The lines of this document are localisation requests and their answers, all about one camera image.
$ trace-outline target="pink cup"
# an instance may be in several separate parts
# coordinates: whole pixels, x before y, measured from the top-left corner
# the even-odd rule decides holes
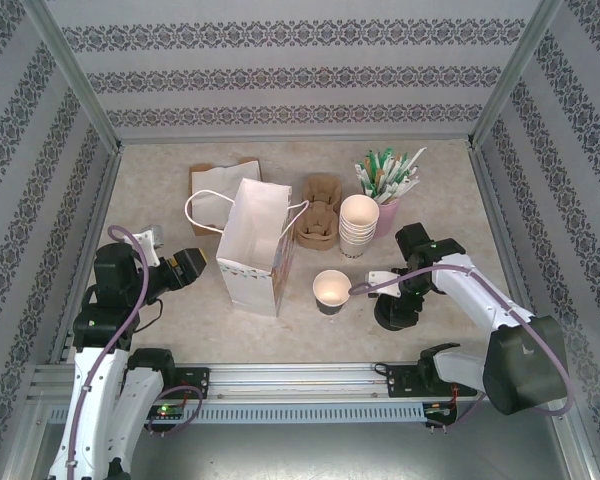
[[[373,238],[384,237],[391,231],[393,221],[396,218],[398,207],[400,207],[400,198],[395,199],[388,205],[380,205],[380,215],[378,216],[378,224],[376,225],[376,233]]]

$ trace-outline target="table surface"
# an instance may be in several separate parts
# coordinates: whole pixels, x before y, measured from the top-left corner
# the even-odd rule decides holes
[[[263,180],[291,185],[294,200],[300,198],[304,179],[311,173],[338,176],[346,197],[358,193],[354,164],[369,149],[393,147],[397,153],[413,155],[422,146],[427,150],[418,160],[421,183],[403,199],[390,234],[374,240],[357,259],[345,258],[337,245],[327,252],[296,246],[278,318],[232,308],[214,260],[219,235],[196,237],[184,216],[190,166],[229,166],[242,157],[257,157]],[[426,296],[419,323],[400,332],[389,332],[376,323],[375,300],[366,296],[351,298],[335,316],[318,312],[311,289],[318,273],[341,270],[355,284],[369,270],[403,267],[393,235],[415,222],[422,222],[435,240],[455,238],[483,274],[508,291],[462,140],[128,146],[100,244],[110,242],[109,225],[139,232],[146,225],[159,224],[165,236],[159,255],[168,257],[190,247],[205,250],[209,265],[203,275],[191,286],[163,295],[162,319],[133,338],[135,348],[170,348],[177,363],[412,361],[421,350],[449,341],[486,349],[488,336],[450,298],[433,293]],[[157,312],[157,305],[145,307],[141,324]]]

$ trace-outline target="wall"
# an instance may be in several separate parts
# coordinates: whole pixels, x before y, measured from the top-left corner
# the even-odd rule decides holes
[[[538,0],[53,0],[123,140],[468,134]]]
[[[482,147],[533,306],[562,324],[600,466],[600,0],[562,4]]]
[[[22,5],[0,0],[0,452],[49,359],[109,161]]]

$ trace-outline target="kraft paper bag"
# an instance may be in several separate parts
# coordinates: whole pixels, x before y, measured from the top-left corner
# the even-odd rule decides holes
[[[188,214],[189,221],[200,226]],[[275,317],[291,270],[293,223],[309,206],[305,201],[289,206],[291,187],[243,179],[232,202],[216,260],[235,308]],[[293,209],[304,207],[294,216]]]

